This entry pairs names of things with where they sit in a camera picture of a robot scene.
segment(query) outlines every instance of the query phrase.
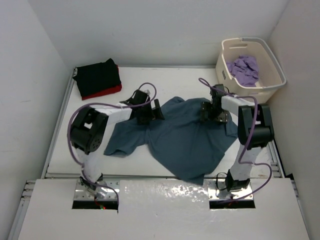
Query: dark blue t-shirt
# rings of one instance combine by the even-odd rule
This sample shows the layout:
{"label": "dark blue t-shirt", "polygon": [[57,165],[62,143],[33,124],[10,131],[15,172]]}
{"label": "dark blue t-shirt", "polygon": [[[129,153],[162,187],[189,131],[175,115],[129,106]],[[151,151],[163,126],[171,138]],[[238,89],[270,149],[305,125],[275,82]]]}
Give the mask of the dark blue t-shirt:
{"label": "dark blue t-shirt", "polygon": [[179,179],[202,185],[237,139],[237,126],[231,117],[227,124],[201,123],[201,102],[209,100],[176,96],[161,107],[165,120],[117,123],[104,154],[127,156],[147,144],[152,156]]}

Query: purple cloth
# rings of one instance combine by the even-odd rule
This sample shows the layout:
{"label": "purple cloth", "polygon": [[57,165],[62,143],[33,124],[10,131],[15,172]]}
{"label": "purple cloth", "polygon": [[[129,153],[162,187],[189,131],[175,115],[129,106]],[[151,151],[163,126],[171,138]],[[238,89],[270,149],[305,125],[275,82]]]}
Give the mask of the purple cloth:
{"label": "purple cloth", "polygon": [[241,55],[234,62],[227,62],[229,72],[244,87],[255,87],[259,80],[259,67],[254,56]]}

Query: white wall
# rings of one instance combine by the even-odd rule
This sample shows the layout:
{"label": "white wall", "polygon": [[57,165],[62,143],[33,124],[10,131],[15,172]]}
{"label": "white wall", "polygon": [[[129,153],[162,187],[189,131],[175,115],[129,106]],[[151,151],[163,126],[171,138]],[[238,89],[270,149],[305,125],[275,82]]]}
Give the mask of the white wall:
{"label": "white wall", "polygon": [[276,142],[312,239],[320,239],[320,1],[291,0],[269,45],[288,81],[269,102]]}
{"label": "white wall", "polygon": [[288,0],[29,0],[70,67],[214,65],[221,41],[267,39]]}
{"label": "white wall", "polygon": [[0,240],[41,176],[70,71],[27,0],[0,0]]}

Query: laundry basket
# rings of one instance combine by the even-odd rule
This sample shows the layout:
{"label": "laundry basket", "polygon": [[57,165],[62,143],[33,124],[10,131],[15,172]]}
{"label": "laundry basket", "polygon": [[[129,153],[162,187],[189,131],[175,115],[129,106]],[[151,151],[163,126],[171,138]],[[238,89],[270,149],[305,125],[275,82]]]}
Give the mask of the laundry basket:
{"label": "laundry basket", "polygon": [[[256,58],[259,80],[253,87],[239,84],[227,68],[226,62],[234,62],[240,55]],[[266,42],[256,37],[224,40],[215,70],[219,83],[227,87],[231,93],[239,96],[253,96],[260,104],[265,103],[287,82],[284,72]]]}

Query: folded clothes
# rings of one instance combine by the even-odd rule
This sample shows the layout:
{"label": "folded clothes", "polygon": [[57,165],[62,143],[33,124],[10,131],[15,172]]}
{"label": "folded clothes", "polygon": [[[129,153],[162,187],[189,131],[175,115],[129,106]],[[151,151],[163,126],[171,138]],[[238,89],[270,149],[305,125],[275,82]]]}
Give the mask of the folded clothes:
{"label": "folded clothes", "polygon": [[138,125],[136,119],[117,123],[104,154],[128,156],[147,144],[152,156],[179,179],[202,185],[205,174],[214,171],[238,135],[231,117],[227,124],[201,123],[201,102],[209,100],[184,101],[176,96],[161,107],[165,120],[149,125]]}
{"label": "folded clothes", "polygon": [[234,62],[227,62],[226,66],[239,84],[244,87],[255,87],[259,80],[259,67],[254,56],[241,55]]}
{"label": "folded clothes", "polygon": [[106,62],[76,68],[76,81],[82,100],[114,94],[122,89],[119,69],[110,58]]}

